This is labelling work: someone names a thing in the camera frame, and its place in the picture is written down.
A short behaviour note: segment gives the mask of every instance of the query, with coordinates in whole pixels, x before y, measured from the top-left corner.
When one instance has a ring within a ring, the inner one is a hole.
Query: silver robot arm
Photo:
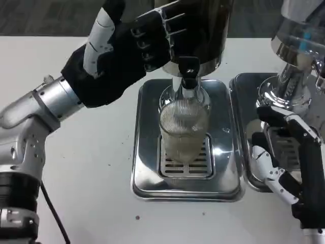
[[[0,243],[37,239],[47,136],[82,107],[115,101],[146,72],[170,61],[173,33],[167,22],[184,14],[182,5],[175,1],[121,23],[124,7],[123,0],[107,0],[87,44],[71,55],[62,76],[46,77],[0,113]]]
[[[266,122],[264,132],[252,136],[253,157],[263,181],[291,206],[299,219],[306,243],[325,243],[325,143],[298,115],[285,109],[264,106],[257,109]],[[277,136],[293,137],[299,143],[302,183],[280,168],[268,140],[269,128],[281,128]]]

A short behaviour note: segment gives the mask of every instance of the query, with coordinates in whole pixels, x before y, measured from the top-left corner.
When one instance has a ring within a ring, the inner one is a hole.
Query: gray carpet
[[[136,11],[139,2],[148,1],[130,0],[129,6]],[[280,17],[282,1],[235,0],[228,36],[271,37]],[[102,2],[0,0],[0,35],[87,36]]]

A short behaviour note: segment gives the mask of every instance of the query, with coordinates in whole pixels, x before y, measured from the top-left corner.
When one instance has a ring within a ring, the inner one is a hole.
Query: white table
[[[85,39],[0,37],[0,108],[59,75]],[[269,39],[228,39],[222,65],[209,75],[226,85],[243,72],[279,72]],[[300,243],[299,221],[273,194],[246,188],[236,203],[144,202],[130,190],[138,90],[97,109],[82,109],[46,142],[44,183],[72,243]],[[64,243],[40,193],[39,241]]]

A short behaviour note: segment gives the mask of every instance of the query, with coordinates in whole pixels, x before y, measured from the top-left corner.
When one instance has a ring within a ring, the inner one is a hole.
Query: stainless steel tray
[[[254,160],[251,160],[251,135],[261,131],[261,121],[257,118],[256,101],[258,88],[261,83],[274,73],[244,73],[238,75],[230,82],[230,96],[233,109],[235,128],[238,134],[238,160],[244,165],[246,179],[249,185],[262,192],[270,192],[270,189],[260,180]],[[325,138],[325,112],[322,106],[325,104],[325,95],[317,91],[315,77],[310,76],[308,88],[311,93],[311,103],[304,121],[316,128]]]
[[[217,80],[203,80],[202,87],[211,99],[210,129],[205,145],[207,173],[179,174],[185,167],[176,165],[175,175],[161,171],[161,136],[158,125],[159,97],[171,80],[147,81],[139,91],[131,188],[147,200],[225,201],[239,200],[244,194],[243,171],[237,161],[236,132],[227,87]]]

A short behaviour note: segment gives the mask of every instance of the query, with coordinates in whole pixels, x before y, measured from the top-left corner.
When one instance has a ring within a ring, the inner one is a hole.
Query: black glove
[[[108,40],[114,51],[98,60],[101,76],[94,79],[83,69],[85,45],[71,55],[61,72],[86,107],[112,103],[143,78],[146,71],[158,69],[171,59],[166,29],[156,11],[140,16],[133,23],[121,23],[123,1],[106,1],[103,8],[113,20],[115,32]]]

